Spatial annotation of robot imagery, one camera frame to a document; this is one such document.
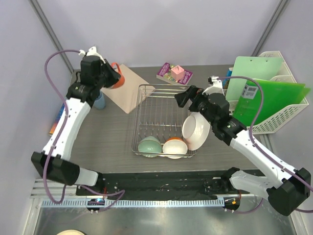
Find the blue plastic cup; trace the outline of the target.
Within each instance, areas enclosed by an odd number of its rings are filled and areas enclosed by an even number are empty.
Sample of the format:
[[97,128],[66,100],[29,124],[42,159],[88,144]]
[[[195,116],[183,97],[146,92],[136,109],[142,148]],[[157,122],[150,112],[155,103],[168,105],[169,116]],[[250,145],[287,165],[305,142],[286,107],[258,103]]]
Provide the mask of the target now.
[[105,97],[102,91],[99,92],[98,98],[93,104],[95,109],[102,110],[106,107]]

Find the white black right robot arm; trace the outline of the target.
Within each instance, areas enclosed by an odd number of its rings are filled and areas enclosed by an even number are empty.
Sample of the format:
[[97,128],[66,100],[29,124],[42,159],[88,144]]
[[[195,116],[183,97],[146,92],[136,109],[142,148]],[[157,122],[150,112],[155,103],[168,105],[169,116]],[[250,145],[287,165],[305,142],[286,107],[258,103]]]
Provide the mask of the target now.
[[221,180],[224,192],[250,192],[266,199],[284,216],[296,211],[310,196],[313,188],[309,171],[295,169],[255,139],[246,126],[230,114],[229,103],[223,93],[207,94],[206,90],[190,86],[176,94],[175,100],[180,108],[191,101],[189,110],[200,114],[219,140],[247,157],[264,174],[264,177],[257,177],[232,168]]

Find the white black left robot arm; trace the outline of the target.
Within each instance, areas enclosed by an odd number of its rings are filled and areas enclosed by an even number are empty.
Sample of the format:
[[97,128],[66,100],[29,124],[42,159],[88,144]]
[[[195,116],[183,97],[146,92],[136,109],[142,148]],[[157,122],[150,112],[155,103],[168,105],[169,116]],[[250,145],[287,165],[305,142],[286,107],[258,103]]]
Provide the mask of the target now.
[[64,185],[85,185],[93,195],[100,195],[104,183],[101,173],[88,170],[70,161],[79,129],[102,88],[112,88],[121,78],[108,61],[97,52],[85,55],[80,63],[80,82],[73,83],[64,100],[61,119],[41,152],[34,152],[31,161],[45,180]]

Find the pink cube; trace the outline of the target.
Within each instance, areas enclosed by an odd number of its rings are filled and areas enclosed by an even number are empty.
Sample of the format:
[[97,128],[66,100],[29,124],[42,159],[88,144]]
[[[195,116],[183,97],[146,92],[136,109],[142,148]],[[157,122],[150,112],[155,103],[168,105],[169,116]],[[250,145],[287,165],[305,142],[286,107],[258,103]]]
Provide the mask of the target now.
[[185,70],[179,65],[171,68],[171,76],[176,82],[183,79],[184,72],[185,72]]

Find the purple paperback book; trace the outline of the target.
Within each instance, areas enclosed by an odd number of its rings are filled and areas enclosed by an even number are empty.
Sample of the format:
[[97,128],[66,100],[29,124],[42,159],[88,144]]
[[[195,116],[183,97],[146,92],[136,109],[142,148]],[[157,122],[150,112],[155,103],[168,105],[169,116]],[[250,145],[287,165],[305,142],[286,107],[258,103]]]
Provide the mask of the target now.
[[156,74],[156,78],[165,81],[167,83],[173,84],[173,85],[187,85],[189,81],[191,80],[193,73],[191,71],[185,70],[183,79],[176,82],[172,76],[171,76],[171,68],[176,65],[165,63],[162,68],[159,70],[159,72]]

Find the blue white carton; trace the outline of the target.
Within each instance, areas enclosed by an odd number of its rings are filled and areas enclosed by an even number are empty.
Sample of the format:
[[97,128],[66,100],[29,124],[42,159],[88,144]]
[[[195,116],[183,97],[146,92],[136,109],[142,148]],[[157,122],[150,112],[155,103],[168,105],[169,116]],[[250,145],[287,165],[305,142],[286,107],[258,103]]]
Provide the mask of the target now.
[[233,67],[230,67],[226,73],[226,78],[222,81],[222,85],[224,89],[228,88],[228,84],[229,84],[229,79],[228,77],[230,77],[232,75],[232,71],[233,71]]

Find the orange white ceramic bowl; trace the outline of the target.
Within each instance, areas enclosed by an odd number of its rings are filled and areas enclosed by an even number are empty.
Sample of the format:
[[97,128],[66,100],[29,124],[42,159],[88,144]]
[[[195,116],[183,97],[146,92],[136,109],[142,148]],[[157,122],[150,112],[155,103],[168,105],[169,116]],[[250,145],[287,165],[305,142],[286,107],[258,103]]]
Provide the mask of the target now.
[[174,137],[164,143],[162,151],[170,159],[180,159],[188,152],[188,147],[181,138]]

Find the blue Jane Eyre book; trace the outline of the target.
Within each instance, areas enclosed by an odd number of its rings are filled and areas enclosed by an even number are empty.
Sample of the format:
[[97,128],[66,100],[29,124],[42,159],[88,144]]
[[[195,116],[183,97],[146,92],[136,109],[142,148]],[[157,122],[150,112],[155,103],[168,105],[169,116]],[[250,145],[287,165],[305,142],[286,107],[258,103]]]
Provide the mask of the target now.
[[53,125],[52,125],[52,127],[51,127],[51,129],[49,131],[49,135],[50,136],[53,135],[53,133],[54,133],[54,131],[55,131],[55,129],[56,129],[58,123],[59,123],[59,120],[60,120],[60,118],[61,118],[61,116],[63,114],[64,109],[65,109],[65,106],[64,106],[64,104],[62,104],[62,106],[61,106],[61,108],[60,108],[60,110],[59,110],[59,112],[58,112],[58,114],[57,114],[57,116],[56,116],[56,118],[54,120],[54,123],[53,123]]

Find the green ceramic bowl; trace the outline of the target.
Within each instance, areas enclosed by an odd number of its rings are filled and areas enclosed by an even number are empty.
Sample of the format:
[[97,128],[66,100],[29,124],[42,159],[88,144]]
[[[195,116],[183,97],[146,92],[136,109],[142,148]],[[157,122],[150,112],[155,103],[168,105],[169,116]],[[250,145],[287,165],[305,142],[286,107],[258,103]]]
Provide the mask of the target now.
[[148,136],[139,142],[137,149],[140,155],[153,158],[162,152],[162,145],[157,138]]

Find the light green clipboard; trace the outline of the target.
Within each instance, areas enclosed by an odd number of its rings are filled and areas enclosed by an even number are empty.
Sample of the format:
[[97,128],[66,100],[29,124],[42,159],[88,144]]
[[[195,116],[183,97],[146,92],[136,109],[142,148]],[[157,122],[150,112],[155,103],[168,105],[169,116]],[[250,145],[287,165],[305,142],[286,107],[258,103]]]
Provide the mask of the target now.
[[[283,58],[279,57],[238,56],[235,60],[231,76],[270,80],[279,72],[283,61]],[[230,79],[225,95],[226,100],[239,100],[245,84],[245,79]]]

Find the bright green plastic folder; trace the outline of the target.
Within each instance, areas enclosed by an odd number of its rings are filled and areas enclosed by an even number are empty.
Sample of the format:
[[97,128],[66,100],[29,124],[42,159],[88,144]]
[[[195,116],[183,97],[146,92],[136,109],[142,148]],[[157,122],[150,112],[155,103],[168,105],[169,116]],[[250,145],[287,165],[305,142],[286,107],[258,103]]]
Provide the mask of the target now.
[[[275,82],[257,79],[257,83],[263,90],[264,102],[262,110],[255,121],[255,125],[276,114],[288,105],[300,104],[303,98],[310,92],[305,84]],[[238,100],[233,116],[250,126],[254,120],[261,103],[261,92],[255,83],[247,81]]]

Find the white plastic file organizer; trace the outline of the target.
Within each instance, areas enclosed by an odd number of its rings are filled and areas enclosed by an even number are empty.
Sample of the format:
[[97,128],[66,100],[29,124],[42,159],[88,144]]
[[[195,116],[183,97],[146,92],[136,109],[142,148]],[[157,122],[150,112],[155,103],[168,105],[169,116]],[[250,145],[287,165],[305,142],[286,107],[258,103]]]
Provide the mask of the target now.
[[[263,52],[259,57],[279,57],[283,58],[281,52],[279,51],[268,51]],[[261,103],[257,114],[255,117],[258,118],[260,114],[264,102],[264,93],[260,85],[257,83],[257,79],[252,79],[245,76],[232,76],[233,79],[245,79],[246,81],[251,81],[255,83],[255,85],[259,88],[261,92]],[[275,82],[286,82],[286,83],[297,83],[291,70],[289,69],[286,61],[284,60],[279,72],[269,81]],[[236,109],[237,101],[228,101],[230,104],[230,111],[234,112]],[[277,132],[280,128],[282,128],[287,122],[289,122],[292,118],[298,115],[301,111],[303,111],[308,106],[308,102],[304,97],[300,104],[292,104],[288,105],[282,110],[278,111],[276,114],[270,116],[266,120],[262,121],[257,125],[253,125],[253,133],[254,134],[272,134]]]

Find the cream round plate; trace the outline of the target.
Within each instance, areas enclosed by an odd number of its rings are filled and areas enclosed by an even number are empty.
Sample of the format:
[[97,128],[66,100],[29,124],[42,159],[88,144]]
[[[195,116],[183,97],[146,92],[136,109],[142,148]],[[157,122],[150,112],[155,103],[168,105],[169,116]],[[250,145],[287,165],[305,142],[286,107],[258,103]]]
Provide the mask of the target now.
[[84,235],[84,233],[79,230],[64,230],[57,233],[57,235]]

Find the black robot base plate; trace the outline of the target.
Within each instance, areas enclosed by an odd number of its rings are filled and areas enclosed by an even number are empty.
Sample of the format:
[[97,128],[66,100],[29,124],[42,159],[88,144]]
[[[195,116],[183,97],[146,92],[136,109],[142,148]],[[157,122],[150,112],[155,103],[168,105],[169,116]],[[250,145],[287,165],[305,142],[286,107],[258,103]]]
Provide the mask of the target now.
[[228,171],[176,171],[101,174],[95,186],[97,193],[125,190],[123,200],[168,201],[214,199],[221,194],[238,194],[226,179]]

